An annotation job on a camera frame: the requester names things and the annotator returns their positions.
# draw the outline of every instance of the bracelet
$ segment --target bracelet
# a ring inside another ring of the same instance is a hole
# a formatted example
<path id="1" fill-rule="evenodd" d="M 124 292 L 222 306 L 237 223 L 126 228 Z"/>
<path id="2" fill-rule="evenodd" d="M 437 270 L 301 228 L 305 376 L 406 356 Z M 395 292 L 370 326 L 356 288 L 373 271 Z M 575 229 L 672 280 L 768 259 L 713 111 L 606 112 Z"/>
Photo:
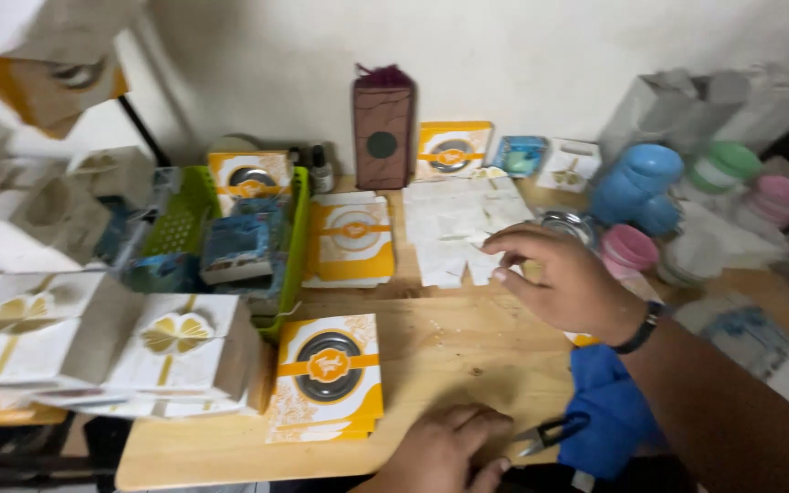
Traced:
<path id="1" fill-rule="evenodd" d="M 617 354 L 629 354 L 643 346 L 651 338 L 653 329 L 657 328 L 657 317 L 662 310 L 662 304 L 655 301 L 647 302 L 647 317 L 644 318 L 638 330 L 635 330 L 635 334 L 619 346 L 611 346 L 611 349 Z"/>

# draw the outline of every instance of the dark green circle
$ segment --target dark green circle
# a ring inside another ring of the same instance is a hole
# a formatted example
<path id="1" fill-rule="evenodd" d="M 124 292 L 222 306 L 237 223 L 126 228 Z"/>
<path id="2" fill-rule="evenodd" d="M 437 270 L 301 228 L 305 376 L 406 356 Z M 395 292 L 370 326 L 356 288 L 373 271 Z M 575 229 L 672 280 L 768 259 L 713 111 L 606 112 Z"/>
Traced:
<path id="1" fill-rule="evenodd" d="M 376 159 L 386 159 L 397 150 L 397 139 L 387 131 L 375 131 L 367 139 L 367 152 Z"/>

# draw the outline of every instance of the hand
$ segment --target hand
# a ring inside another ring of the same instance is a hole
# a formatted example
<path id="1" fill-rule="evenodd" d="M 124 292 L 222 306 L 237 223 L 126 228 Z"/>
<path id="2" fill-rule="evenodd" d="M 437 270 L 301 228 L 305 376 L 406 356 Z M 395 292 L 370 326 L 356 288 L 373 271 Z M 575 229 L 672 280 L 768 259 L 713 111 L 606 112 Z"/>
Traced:
<path id="1" fill-rule="evenodd" d="M 635 333 L 646 315 L 644 301 L 608 274 L 601 260 L 567 233 L 522 223 L 495 233 L 481 250 L 504 252 L 493 277 L 558 330 L 588 333 L 616 346 Z M 532 283 L 510 270 L 528 260 L 542 265 L 541 283 Z"/>
<path id="2" fill-rule="evenodd" d="M 483 404 L 455 405 L 416 421 L 379 472 L 352 493 L 493 493 L 510 468 L 489 462 L 467 485 L 471 456 L 487 440 L 510 431 L 510 416 Z"/>

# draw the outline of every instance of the scissors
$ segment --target scissors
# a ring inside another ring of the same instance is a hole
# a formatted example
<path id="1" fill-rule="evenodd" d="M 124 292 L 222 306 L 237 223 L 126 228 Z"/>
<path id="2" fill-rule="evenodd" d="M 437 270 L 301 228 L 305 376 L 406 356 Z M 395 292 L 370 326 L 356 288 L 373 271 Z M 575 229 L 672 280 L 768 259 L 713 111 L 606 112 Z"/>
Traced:
<path id="1" fill-rule="evenodd" d="M 583 430 L 589 425 L 589 415 L 586 412 L 576 410 L 561 416 L 556 416 L 544 421 L 538 426 L 529 428 L 526 431 L 517 433 L 512 442 L 531 441 L 520 453 L 520 457 L 537 454 L 545 448 L 558 444 L 571 438 L 578 431 Z M 550 434 L 548 431 L 554 428 L 562 428 L 558 433 Z"/>

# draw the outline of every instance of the green lid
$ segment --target green lid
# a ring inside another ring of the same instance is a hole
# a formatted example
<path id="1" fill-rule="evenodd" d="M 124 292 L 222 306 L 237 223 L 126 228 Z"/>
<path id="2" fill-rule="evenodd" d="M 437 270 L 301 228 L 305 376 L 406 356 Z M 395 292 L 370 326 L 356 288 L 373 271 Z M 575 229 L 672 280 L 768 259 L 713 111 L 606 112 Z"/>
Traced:
<path id="1" fill-rule="evenodd" d="M 763 167 L 757 155 L 738 142 L 713 142 L 706 155 L 715 168 L 742 181 L 750 180 Z"/>

